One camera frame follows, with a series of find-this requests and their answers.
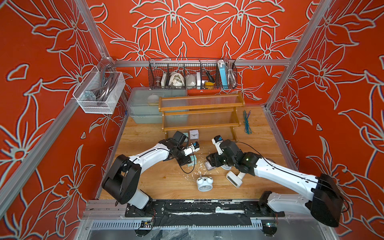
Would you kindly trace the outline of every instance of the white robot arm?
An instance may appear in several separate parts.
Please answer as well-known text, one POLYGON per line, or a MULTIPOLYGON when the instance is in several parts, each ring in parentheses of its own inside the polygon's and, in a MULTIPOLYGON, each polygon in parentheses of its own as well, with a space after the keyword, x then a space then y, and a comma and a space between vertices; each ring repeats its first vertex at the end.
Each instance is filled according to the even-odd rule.
POLYGON ((333 182, 326 174, 319 177, 297 172, 280 166, 263 156, 253 152, 242 152, 231 140, 221 136, 212 139, 218 150, 207 156, 212 166, 234 166, 240 171, 239 176, 228 174, 230 182, 237 186, 245 174, 263 177, 294 190, 297 194, 276 194, 267 192, 264 196, 266 204, 275 212, 289 211, 311 214, 319 222, 330 227, 339 225, 343 197, 333 182))
POLYGON ((156 163, 173 158, 180 166, 191 163, 189 155, 200 147, 198 142, 183 146, 185 139, 186 136, 177 131, 172 138, 161 140, 145 152, 129 157, 118 156, 103 179, 102 187, 121 204, 128 202, 139 209, 145 208, 152 199, 137 189, 140 175, 156 163))

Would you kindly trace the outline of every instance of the black wire basket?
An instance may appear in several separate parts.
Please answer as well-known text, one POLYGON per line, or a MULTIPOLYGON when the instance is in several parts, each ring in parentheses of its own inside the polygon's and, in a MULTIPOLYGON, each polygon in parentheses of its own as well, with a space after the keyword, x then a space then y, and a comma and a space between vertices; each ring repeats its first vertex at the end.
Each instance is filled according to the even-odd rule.
POLYGON ((235 60, 232 61, 232 70, 234 76, 234 83, 223 86, 220 77, 219 67, 217 61, 219 58, 188 58, 188 60, 174 60, 171 58, 156 58, 149 59, 148 80, 149 86, 152 89, 234 89, 237 87, 237 68, 235 60), (206 86, 204 83, 209 82, 209 77, 206 71, 213 77, 214 85, 206 86), (183 86, 169 86, 169 80, 173 72, 180 73, 184 78, 183 86), (190 74, 200 73, 201 85, 200 86, 185 86, 186 77, 190 74), (159 80, 163 79, 165 74, 164 86, 161 86, 159 80))

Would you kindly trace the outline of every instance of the wooden floor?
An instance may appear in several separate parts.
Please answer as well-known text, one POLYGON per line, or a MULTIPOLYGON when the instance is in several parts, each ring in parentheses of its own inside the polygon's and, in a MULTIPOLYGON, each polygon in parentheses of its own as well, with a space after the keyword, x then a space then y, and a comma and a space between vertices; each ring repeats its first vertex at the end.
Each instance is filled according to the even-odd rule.
MULTIPOLYGON (((286 166, 262 108, 238 108, 237 114, 240 121, 243 120, 244 110, 252 111, 249 124, 253 134, 246 134, 242 123, 240 127, 235 127, 239 141, 253 146, 264 157, 274 160, 277 164, 286 166)), ((141 174, 138 188, 153 199, 258 199, 267 190, 281 194, 294 193, 277 183, 250 174, 243 178, 243 184, 237 189, 225 178, 228 171, 221 167, 208 171, 204 165, 205 157, 216 152, 211 139, 217 135, 221 135, 224 140, 233 139, 233 137, 229 127, 200 129, 199 134, 200 151, 195 154, 197 165, 192 173, 183 173, 175 159, 160 162, 141 174), (214 179, 214 187, 211 191, 197 190, 196 180, 200 176, 210 176, 214 179)), ((120 154, 131 156, 144 152, 161 139, 164 139, 161 124, 136 124, 132 118, 129 118, 115 157, 120 154)), ((252 151, 247 145, 241 143, 237 143, 237 145, 243 152, 252 151)), ((185 165, 183 169, 190 172, 192 167, 185 165)), ((239 173, 234 167, 231 171, 235 174, 239 173)), ((113 197, 103 189, 100 199, 113 199, 113 197)))

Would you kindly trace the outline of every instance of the aluminum frame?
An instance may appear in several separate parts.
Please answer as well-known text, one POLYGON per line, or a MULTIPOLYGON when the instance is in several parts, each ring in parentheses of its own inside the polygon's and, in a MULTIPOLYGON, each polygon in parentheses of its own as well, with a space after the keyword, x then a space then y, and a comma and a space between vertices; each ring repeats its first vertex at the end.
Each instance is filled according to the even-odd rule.
MULTIPOLYGON (((206 60, 203 63, 216 63, 217 60, 206 60)), ((131 68, 131 67, 148 67, 149 61, 130 61, 119 60, 115 62, 116 68, 131 68)), ((195 63, 199 64, 198 60, 162 60, 161 63, 195 63)), ((288 66, 290 65, 290 59, 273 59, 273 60, 243 60, 238 59, 235 61, 236 66, 288 66)))
POLYGON ((266 109, 265 107, 262 107, 262 109, 263 109, 264 115, 266 117, 266 120, 269 124, 269 127, 271 128, 272 133, 275 136, 277 145, 279 146, 279 148, 281 150, 281 154, 283 155, 285 162, 287 163, 287 167, 292 169, 292 170, 298 171, 298 169, 295 165, 295 162, 291 156, 291 153, 290 153, 287 145, 285 144, 285 140, 283 138, 283 135, 279 131, 279 128, 277 127, 276 122, 274 121, 271 112, 269 111, 269 109, 266 109))
MULTIPOLYGON (((127 99, 126 99, 126 97, 125 97, 125 94, 123 94, 123 93, 124 93, 124 91, 122 92, 121 97, 123 98, 123 102, 124 102, 124 104, 127 106, 127 99)), ((113 145, 113 149, 112 149, 111 155, 109 156, 108 164, 107 164, 107 166, 106 166, 106 173, 107 173, 107 171, 111 168, 113 159, 115 158, 115 154, 116 154, 116 151, 117 151, 117 149, 118 149, 118 146, 119 146, 119 143, 120 143, 120 140, 121 140, 121 136, 122 136, 122 134, 123 134, 123 132, 124 132, 125 125, 127 124, 128 118, 129 118, 129 114, 128 114, 128 111, 127 111, 127 114, 125 115, 124 120, 123 120, 123 122, 121 123, 120 131, 119 131, 119 134, 118 134, 117 137, 116 137, 115 144, 113 145)), ((101 195, 101 191, 102 191, 102 189, 103 189, 103 188, 101 187, 101 184, 104 182, 104 178, 105 178, 106 176, 107 176, 107 174, 104 174, 103 179, 101 180, 99 189, 97 190, 97 193, 96 193, 96 199, 99 199, 99 197, 100 197, 100 195, 101 195)))
MULTIPOLYGON (((242 199, 242 200, 232 200, 234 202, 241 202, 241 201, 249 201, 249 199, 242 199)), ((126 224, 128 223, 134 223, 141 220, 148 220, 150 217, 135 217, 135 218, 127 218, 125 217, 125 205, 117 205, 115 206, 115 200, 90 200, 86 206, 86 210, 84 212, 84 215, 82 217, 82 220, 80 221, 80 226, 76 232, 75 240, 86 240, 88 238, 88 235, 92 228, 98 224, 103 224, 106 228, 109 229, 128 229, 130 227, 126 227, 126 224)), ((298 214, 293 212, 285 212, 285 219, 289 220, 295 220, 295 219, 309 219, 314 220, 314 218, 311 215, 307 214, 298 214)), ((207 227, 195 227, 195 230, 203 230, 203 229, 210 229, 215 230, 216 228, 218 230, 227 230, 227 229, 233 229, 233 230, 241 230, 241 229, 256 229, 261 230, 261 220, 273 220, 273 217, 250 217, 252 226, 207 226, 207 227)), ((320 229, 325 237, 326 240, 339 240, 339 237, 336 234, 336 231, 334 228, 331 228, 329 226, 325 226, 324 224, 319 223, 320 229)), ((163 227, 164 230, 167 229, 174 229, 180 226, 167 226, 163 227)))
POLYGON ((301 36, 301 39, 299 40, 299 43, 297 44, 295 50, 293 51, 291 62, 289 66, 283 71, 283 74, 277 81, 273 92, 269 96, 269 98, 266 101, 266 108, 270 109, 272 104, 274 103, 278 93, 280 92, 284 82, 289 77, 290 73, 292 72, 293 68, 295 67, 296 63, 298 62, 301 54, 303 53, 305 47, 307 46, 310 38, 312 37, 313 33, 316 30, 316 27, 319 25, 319 22, 321 18, 324 16, 325 11, 328 9, 329 5, 331 4, 332 0, 322 0, 320 4, 317 6, 315 13, 313 14, 311 20, 308 23, 307 28, 305 29, 303 35, 301 36))
MULTIPOLYGON (((110 66, 110 64, 110 60, 108 58, 104 58, 100 60, 100 62, 96 65, 96 68, 99 70, 103 67, 110 66)), ((95 74, 95 72, 89 72, 84 78, 84 82, 88 83, 95 74)), ((77 104, 76 100, 74 98, 70 99, 70 101, 65 105, 63 110, 53 121, 51 126, 49 126, 47 131, 26 156, 24 161, 0 189, 0 218, 4 216, 10 205, 24 187, 25 183, 28 181, 29 177, 36 170, 37 166, 43 160, 45 154, 51 148, 78 107, 79 104, 77 104)))
POLYGON ((87 2, 85 0, 74 1, 77 5, 77 8, 79 9, 80 14, 84 19, 85 25, 88 27, 89 33, 91 34, 101 57, 109 57, 107 46, 105 45, 105 42, 101 37, 101 34, 95 21, 93 20, 93 16, 91 14, 91 11, 89 10, 87 2))

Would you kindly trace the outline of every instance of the green wire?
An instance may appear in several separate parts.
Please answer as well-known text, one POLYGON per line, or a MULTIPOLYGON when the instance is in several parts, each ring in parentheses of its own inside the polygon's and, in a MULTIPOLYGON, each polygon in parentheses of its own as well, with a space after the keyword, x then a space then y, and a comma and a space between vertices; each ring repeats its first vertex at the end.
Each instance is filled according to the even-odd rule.
POLYGON ((251 114, 251 111, 249 111, 248 114, 247 114, 247 111, 245 111, 245 110, 243 112, 244 124, 245 124, 245 132, 247 134, 252 134, 252 130, 251 130, 251 127, 249 126, 249 122, 248 122, 248 118, 249 118, 250 114, 251 114))

